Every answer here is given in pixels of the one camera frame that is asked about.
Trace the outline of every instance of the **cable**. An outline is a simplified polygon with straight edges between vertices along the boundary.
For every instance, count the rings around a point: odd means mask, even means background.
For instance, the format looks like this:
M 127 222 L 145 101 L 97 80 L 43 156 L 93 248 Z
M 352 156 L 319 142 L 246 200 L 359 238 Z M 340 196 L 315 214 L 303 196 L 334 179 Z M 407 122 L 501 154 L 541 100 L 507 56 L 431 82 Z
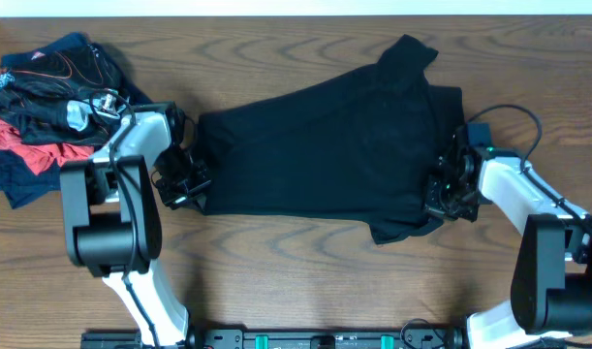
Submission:
M 121 144 L 121 142 L 123 142 L 123 140 L 126 138 L 128 133 L 130 133 L 130 131 L 132 130 L 134 125 L 136 125 L 137 116 L 134 113 L 134 110 L 132 109 L 132 106 L 128 103 L 128 101 L 126 101 L 125 99 L 123 99 L 123 97 L 117 95 L 116 93 L 113 93 L 110 90 L 95 90 L 95 91 L 91 92 L 91 94 L 89 95 L 89 106 L 91 107 L 92 112 L 97 114 L 97 112 L 95 111 L 95 106 L 93 105 L 93 99 L 95 98 L 95 95 L 97 95 L 98 93 L 106 93 L 106 94 L 111 95 L 118 102 L 125 105 L 126 110 L 130 113 L 130 125 L 123 129 L 121 135 L 117 139 L 115 139 L 114 142 L 110 145 L 110 150 L 109 150 L 109 160 L 110 160 L 110 165 L 112 166 L 112 172 L 114 173 L 117 183 L 119 183 L 119 189 L 121 190 L 121 193 L 123 194 L 122 196 L 123 196 L 123 199 L 125 200 L 126 206 L 130 210 L 130 220 L 132 221 L 132 255 L 130 256 L 130 262 L 128 263 L 128 266 L 125 269 L 125 272 L 123 273 L 123 276 L 126 277 L 128 275 L 128 273 L 130 273 L 131 269 L 134 267 L 134 262 L 136 261 L 136 257 L 137 257 L 137 249 L 138 249 L 137 240 L 139 238 L 138 237 L 139 224 L 137 221 L 137 216 L 136 216 L 136 212 L 134 210 L 134 206 L 132 204 L 132 197 L 130 196 L 130 192 L 128 191 L 128 187 L 125 184 L 125 181 L 123 180 L 123 176 L 121 175 L 121 172 L 120 172 L 121 170 L 119 169 L 119 165 L 116 163 L 116 161 L 114 159 L 114 155 L 116 154 L 116 151 L 117 151 L 119 145 Z
M 433 325 L 431 325 L 431 323 L 429 323 L 428 321 L 421 319 L 421 318 L 416 318 L 416 319 L 412 319 L 410 321 L 408 321 L 407 323 L 405 323 L 405 325 L 403 325 L 403 327 L 401 328 L 401 332 L 399 334 L 401 340 L 403 341 L 403 343 L 408 347 L 408 349 L 418 349 L 415 346 L 413 346 L 412 344 L 410 344 L 406 339 L 405 339 L 405 329 L 407 327 L 409 327 L 410 325 L 414 324 L 415 322 L 422 322 L 424 324 L 426 324 L 434 333 L 435 335 L 440 338 L 440 340 L 442 340 L 442 344 L 438 345 L 438 346 L 434 346 L 431 349 L 441 349 L 444 348 L 445 346 L 448 347 L 448 343 L 447 341 L 433 328 Z
M 128 186 L 125 184 L 123 176 L 121 175 L 121 172 L 125 171 L 123 169 L 119 169 L 119 164 L 114 159 L 114 155 L 116 154 L 119 145 L 130 133 L 132 128 L 137 124 L 137 116 L 134 113 L 134 109 L 132 108 L 130 103 L 128 103 L 128 101 L 126 101 L 121 96 L 117 95 L 116 93 L 113 93 L 110 90 L 95 90 L 91 92 L 91 94 L 89 95 L 89 106 L 91 107 L 91 111 L 94 114 L 97 114 L 97 112 L 95 110 L 95 106 L 93 105 L 93 99 L 95 95 L 98 93 L 107 93 L 111 95 L 118 102 L 122 103 L 126 107 L 126 110 L 130 113 L 130 125 L 123 129 L 121 135 L 116 140 L 114 140 L 114 142 L 110 145 L 109 149 L 109 160 L 110 165 L 112 166 L 112 172 L 114 173 L 117 183 L 119 184 L 119 189 L 121 190 L 121 194 L 123 196 L 123 199 L 125 200 L 126 206 L 130 210 L 130 220 L 132 221 L 132 254 L 130 256 L 130 262 L 128 263 L 128 266 L 125 268 L 123 272 L 122 280 L 126 286 L 126 290 L 128 291 L 128 293 L 130 293 L 132 300 L 134 300 L 134 304 L 137 306 L 137 309 L 139 310 L 140 314 L 149 326 L 149 330 L 151 331 L 151 336 L 153 337 L 155 348 L 160 348 L 160 342 L 158 341 L 158 334 L 156 333 L 155 326 L 153 325 L 153 323 L 151 323 L 149 316 L 142 307 L 142 304 L 140 304 L 140 300 L 134 292 L 134 289 L 132 288 L 132 283 L 130 283 L 130 280 L 128 279 L 128 275 L 130 271 L 132 271 L 132 268 L 134 267 L 134 263 L 137 258 L 137 240 L 139 239 L 139 224 L 137 221 L 136 211 L 134 210 L 134 206 L 132 203 L 132 197 L 130 196 L 130 192 L 128 191 Z
M 541 120 L 539 119 L 538 116 L 536 116 L 533 112 L 527 110 L 526 108 L 524 108 L 522 106 L 517 106 L 517 105 L 513 105 L 513 104 L 502 104 L 502 105 L 492 106 L 492 107 L 489 107 L 489 108 L 486 108 L 482 111 L 477 112 L 474 116 L 472 116 L 470 119 L 468 119 L 467 122 L 471 123 L 474 120 L 481 117 L 483 114 L 488 113 L 490 111 L 498 110 L 498 109 L 515 109 L 518 111 L 523 111 L 525 114 L 530 116 L 530 118 L 533 121 L 535 121 L 535 125 L 537 126 L 537 137 L 533 141 L 533 143 L 530 146 L 530 148 L 528 149 L 528 151 L 521 157 L 521 161 L 519 163 L 519 169 L 521 170 L 521 172 L 524 175 L 526 175 L 526 178 L 528 178 L 528 180 L 530 180 L 530 182 L 532 184 L 534 184 L 548 198 L 550 198 L 553 202 L 555 202 L 557 206 L 559 206 L 566 213 L 568 213 L 573 218 L 574 222 L 576 222 L 576 224 L 579 225 L 579 227 L 582 229 L 582 231 L 584 233 L 588 234 L 592 239 L 592 227 L 589 227 L 587 224 L 587 221 L 591 222 L 591 224 L 592 224 L 592 219 L 590 217 L 587 217 L 586 219 L 581 219 L 579 217 L 579 215 L 577 215 L 577 213 L 575 213 L 570 207 L 567 206 L 566 199 L 564 197 L 557 198 L 552 192 L 549 191 L 549 189 L 545 188 L 536 178 L 534 178 L 530 174 L 532 167 L 526 168 L 526 161 L 528 160 L 528 156 L 530 156 L 530 154 L 533 152 L 533 150 L 535 150 L 535 148 L 537 148 L 537 145 L 539 145 L 539 141 L 541 140 L 541 137 L 543 135 L 543 125 L 542 125 Z
M 147 323 L 147 326 L 149 327 L 149 331 L 151 332 L 151 336 L 153 337 L 154 348 L 161 348 L 160 341 L 158 340 L 158 334 L 156 333 L 156 326 L 151 322 L 149 315 L 144 310 L 144 307 L 142 307 L 142 304 L 140 304 L 139 297 L 137 296 L 136 292 L 134 291 L 134 288 L 132 287 L 132 283 L 130 282 L 130 279 L 128 278 L 128 276 L 123 277 L 123 283 L 125 284 L 125 289 L 130 294 L 130 297 L 132 297 L 132 301 L 134 301 L 134 304 L 136 305 L 137 309 L 139 310 L 140 315 L 142 316 L 144 321 Z
M 149 176 L 149 180 L 151 181 L 151 184 L 153 184 L 153 186 L 154 186 L 154 187 L 156 187 L 156 188 L 157 188 L 158 186 L 156 185 L 156 181 L 155 181 L 155 180 L 153 180 L 153 176 L 154 176 L 155 174 L 157 174 L 157 173 L 158 173 L 158 170 L 153 170 L 153 172 L 152 172 L 152 173 L 151 173 L 151 175 Z

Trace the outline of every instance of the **red garment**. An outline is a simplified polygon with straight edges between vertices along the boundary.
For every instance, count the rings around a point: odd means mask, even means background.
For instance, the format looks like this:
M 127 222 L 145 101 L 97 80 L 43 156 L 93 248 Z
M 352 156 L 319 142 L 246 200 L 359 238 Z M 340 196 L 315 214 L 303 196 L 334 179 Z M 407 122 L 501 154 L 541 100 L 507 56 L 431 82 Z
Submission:
M 0 150 L 11 150 L 19 155 L 33 174 L 46 171 L 56 160 L 63 166 L 70 160 L 86 160 L 93 154 L 92 146 L 71 145 L 67 143 L 47 145 L 22 144 L 19 131 L 0 119 Z

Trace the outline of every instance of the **dark blue garment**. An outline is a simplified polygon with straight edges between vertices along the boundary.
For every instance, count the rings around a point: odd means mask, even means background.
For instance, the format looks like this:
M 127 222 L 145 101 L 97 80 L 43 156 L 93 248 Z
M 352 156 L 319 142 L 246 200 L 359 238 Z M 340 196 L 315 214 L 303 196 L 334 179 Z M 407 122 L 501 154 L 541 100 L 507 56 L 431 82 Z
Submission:
M 43 48 L 35 48 L 24 53 L 6 54 L 1 57 L 1 65 L 3 67 L 14 67 L 15 65 L 26 63 L 33 58 L 33 55 L 36 51 L 39 51 L 43 54 L 51 54 L 57 52 L 58 50 L 78 48 L 87 44 L 89 44 L 89 42 L 86 40 L 84 35 L 80 33 L 70 33 Z
M 34 175 L 24 160 L 10 150 L 0 150 L 0 191 L 5 192 L 12 208 L 20 208 L 51 190 L 59 190 L 59 167 Z
M 89 41 L 87 40 L 86 36 L 81 33 L 70 33 L 63 38 L 55 41 L 54 43 L 45 46 L 43 48 L 36 48 L 32 51 L 25 52 L 25 53 L 13 53 L 4 55 L 1 58 L 1 66 L 3 67 L 14 67 L 15 65 L 22 64 L 25 62 L 30 61 L 33 58 L 35 52 L 41 52 L 43 54 L 51 54 L 57 52 L 59 50 L 70 49 L 70 48 L 78 48 L 84 45 L 89 45 Z M 119 71 L 121 68 L 117 65 L 117 63 L 107 54 L 104 47 L 102 47 L 98 43 L 91 44 L 93 47 L 97 48 L 101 52 L 106 55 L 106 59 L 114 65 Z M 151 100 L 147 95 L 145 95 L 138 87 L 136 87 L 131 81 L 129 81 L 125 76 L 122 77 L 121 80 L 121 89 L 126 91 L 130 97 L 130 104 L 137 105 L 137 104 L 149 104 Z

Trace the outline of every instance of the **wood grain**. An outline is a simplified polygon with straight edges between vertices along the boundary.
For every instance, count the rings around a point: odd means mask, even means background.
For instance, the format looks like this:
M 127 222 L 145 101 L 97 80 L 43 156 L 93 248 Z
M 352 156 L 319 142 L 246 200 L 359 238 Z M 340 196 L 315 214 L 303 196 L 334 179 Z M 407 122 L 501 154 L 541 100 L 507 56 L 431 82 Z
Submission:
M 462 87 L 466 114 L 497 103 L 538 112 L 533 163 L 592 211 L 592 16 L 0 19 L 0 56 L 70 31 L 106 44 L 151 98 L 189 114 L 330 79 L 411 34 L 440 50 L 427 78 Z M 487 120 L 499 144 L 535 134 L 512 112 Z M 359 222 L 160 214 L 176 294 L 196 319 L 250 328 L 456 320 L 509 296 L 520 243 L 491 206 L 474 224 L 382 247 Z M 75 348 L 86 329 L 133 326 L 113 292 L 69 263 L 57 193 L 18 211 L 0 195 L 0 348 Z

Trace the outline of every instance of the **black cable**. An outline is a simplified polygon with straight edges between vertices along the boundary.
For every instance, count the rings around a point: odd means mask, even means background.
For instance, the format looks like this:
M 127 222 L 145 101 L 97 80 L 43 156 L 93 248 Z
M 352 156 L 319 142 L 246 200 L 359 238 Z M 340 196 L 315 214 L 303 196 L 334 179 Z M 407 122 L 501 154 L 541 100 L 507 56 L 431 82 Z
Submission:
M 151 336 L 153 337 L 154 348 L 161 348 L 160 341 L 158 340 L 158 334 L 156 333 L 156 326 L 151 322 L 149 315 L 145 311 L 144 307 L 142 307 L 139 297 L 137 296 L 136 292 L 134 291 L 134 288 L 132 287 L 132 283 L 130 282 L 130 280 L 128 279 L 127 276 L 123 277 L 123 283 L 125 284 L 125 289 L 130 294 L 130 297 L 132 297 L 132 301 L 134 301 L 134 304 L 137 306 L 137 309 L 139 310 L 140 315 L 142 316 L 144 321 L 147 323 L 147 326 L 149 327 L 149 331 L 151 332 Z
M 405 330 L 406 328 L 408 328 L 410 325 L 414 324 L 415 322 L 422 322 L 424 324 L 426 324 L 434 333 L 435 335 L 440 338 L 440 340 L 442 340 L 442 344 L 434 346 L 431 349 L 441 349 L 444 348 L 445 346 L 448 347 L 448 343 L 447 341 L 444 339 L 443 336 L 441 336 L 434 328 L 433 325 L 431 325 L 431 323 L 429 323 L 428 321 L 421 319 L 421 318 L 416 318 L 416 319 L 412 319 L 408 322 L 405 323 L 405 325 L 403 325 L 403 327 L 401 328 L 401 332 L 399 333 L 399 336 L 401 338 L 401 340 L 403 341 L 403 343 L 408 347 L 408 349 L 419 349 L 416 348 L 414 345 L 410 344 L 406 339 L 405 339 Z
M 532 167 L 526 168 L 526 161 L 528 160 L 528 156 L 530 156 L 530 154 L 533 152 L 533 150 L 535 150 L 537 145 L 539 145 L 539 141 L 541 140 L 541 137 L 543 135 L 543 126 L 542 126 L 541 120 L 539 119 L 538 116 L 536 116 L 533 112 L 527 110 L 526 108 L 524 108 L 522 106 L 517 106 L 517 105 L 513 105 L 513 104 L 502 104 L 502 105 L 492 106 L 492 107 L 489 107 L 489 108 L 486 108 L 482 111 L 477 112 L 474 116 L 472 116 L 470 119 L 468 119 L 467 122 L 468 123 L 473 122 L 474 120 L 481 117 L 483 114 L 490 112 L 490 111 L 498 110 L 498 109 L 515 109 L 518 111 L 523 111 L 525 114 L 530 116 L 530 118 L 533 121 L 535 121 L 535 125 L 537 126 L 537 137 L 533 141 L 533 143 L 530 146 L 530 148 L 528 149 L 528 151 L 521 157 L 521 162 L 519 163 L 519 169 L 521 170 L 521 172 L 524 175 L 526 175 L 526 178 L 528 178 L 528 180 L 530 180 L 530 182 L 532 184 L 534 184 L 548 198 L 550 198 L 560 208 L 562 208 L 566 213 L 568 213 L 573 218 L 574 222 L 576 222 L 576 224 L 579 225 L 579 227 L 582 229 L 582 231 L 584 233 L 588 234 L 592 239 L 592 227 L 588 226 L 588 224 L 587 224 L 587 221 L 592 222 L 592 219 L 590 219 L 590 218 L 581 219 L 579 217 L 579 215 L 577 215 L 577 213 L 575 213 L 570 207 L 567 206 L 566 200 L 564 197 L 557 198 L 552 192 L 549 191 L 549 189 L 547 189 L 543 185 L 541 185 L 541 183 L 530 174 Z
M 132 268 L 134 267 L 134 263 L 137 258 L 137 249 L 138 249 L 137 240 L 139 238 L 138 237 L 139 224 L 137 221 L 136 211 L 134 210 L 134 206 L 132 203 L 132 197 L 130 195 L 130 192 L 128 191 L 128 186 L 125 184 L 123 176 L 121 175 L 121 172 L 125 172 L 125 171 L 123 169 L 119 169 L 118 163 L 114 159 L 114 156 L 116 154 L 116 151 L 117 151 L 119 145 L 121 144 L 121 142 L 123 142 L 123 140 L 130 133 L 130 131 L 132 131 L 132 128 L 137 124 L 137 116 L 134 113 L 134 109 L 132 108 L 130 103 L 128 103 L 128 101 L 126 101 L 121 96 L 119 96 L 116 93 L 113 93 L 112 91 L 109 91 L 109 90 L 95 90 L 89 95 L 89 106 L 91 107 L 91 111 L 93 113 L 97 114 L 97 112 L 95 111 L 95 107 L 93 106 L 93 99 L 94 99 L 95 95 L 98 93 L 107 93 L 107 94 L 111 95 L 118 102 L 125 105 L 126 110 L 130 113 L 130 125 L 123 129 L 121 135 L 116 140 L 114 140 L 114 142 L 110 145 L 110 149 L 109 149 L 109 160 L 110 160 L 110 165 L 112 166 L 112 172 L 114 173 L 117 183 L 119 184 L 119 189 L 121 190 L 121 194 L 123 196 L 123 199 L 125 200 L 126 206 L 130 210 L 130 220 L 132 221 L 132 254 L 130 256 L 130 262 L 128 263 L 128 266 L 125 268 L 125 270 L 123 272 L 122 279 L 123 279 L 123 282 L 125 283 L 126 290 L 130 293 L 130 296 L 134 300 L 134 304 L 137 306 L 137 309 L 139 310 L 140 314 L 142 315 L 144 320 L 147 322 L 147 325 L 149 326 L 149 330 L 151 331 L 151 336 L 153 337 L 153 342 L 155 344 L 154 345 L 155 348 L 160 348 L 160 343 L 158 341 L 158 334 L 156 333 L 155 326 L 153 325 L 153 323 L 151 323 L 149 316 L 147 315 L 144 308 L 142 307 L 142 304 L 140 304 L 139 298 L 137 297 L 136 293 L 134 292 L 134 289 L 132 288 L 132 284 L 130 283 L 130 280 L 128 279 L 128 274 L 130 273 L 130 271 L 132 271 Z
M 156 186 L 156 181 L 155 181 L 155 180 L 153 180 L 153 176 L 154 176 L 155 174 L 157 174 L 157 173 L 158 173 L 158 170 L 153 170 L 153 172 L 152 172 L 152 173 L 151 173 L 151 175 L 149 176 L 149 180 L 151 181 L 151 184 L 153 184 L 153 186 L 154 186 L 154 187 L 156 187 L 156 188 L 157 188 L 158 186 Z
M 130 271 L 134 267 L 134 262 L 136 261 L 136 257 L 137 257 L 137 249 L 138 249 L 137 240 L 138 240 L 138 235 L 139 235 L 139 224 L 137 221 L 137 216 L 136 216 L 136 212 L 134 210 L 134 206 L 132 204 L 132 197 L 130 196 L 130 192 L 128 191 L 128 187 L 125 184 L 123 176 L 121 175 L 121 172 L 120 172 L 121 169 L 119 169 L 119 166 L 116 163 L 114 156 L 115 156 L 116 151 L 117 151 L 119 145 L 121 144 L 121 142 L 123 142 L 123 140 L 125 140 L 128 133 L 130 133 L 130 131 L 132 131 L 132 128 L 134 127 L 134 125 L 137 124 L 137 116 L 134 113 L 134 110 L 132 109 L 132 106 L 128 103 L 128 101 L 126 101 L 125 99 L 123 99 L 123 97 L 117 95 L 116 93 L 113 93 L 110 90 L 95 90 L 95 91 L 91 92 L 91 94 L 89 95 L 89 106 L 91 107 L 92 112 L 97 114 L 97 112 L 95 111 L 95 107 L 93 106 L 93 99 L 95 98 L 95 95 L 97 95 L 98 93 L 106 93 L 106 94 L 111 95 L 118 102 L 125 105 L 126 110 L 130 113 L 130 125 L 123 129 L 121 135 L 116 140 L 114 140 L 114 142 L 110 145 L 110 150 L 109 150 L 109 160 L 110 160 L 110 165 L 112 166 L 112 172 L 114 173 L 114 177 L 116 178 L 117 183 L 119 184 L 119 189 L 121 189 L 121 193 L 123 194 L 122 196 L 123 196 L 123 199 L 125 200 L 126 206 L 130 210 L 130 220 L 132 221 L 132 255 L 130 256 L 130 262 L 128 263 L 128 266 L 125 269 L 125 272 L 123 274 L 123 276 L 126 277 L 128 275 L 128 273 L 130 273 Z

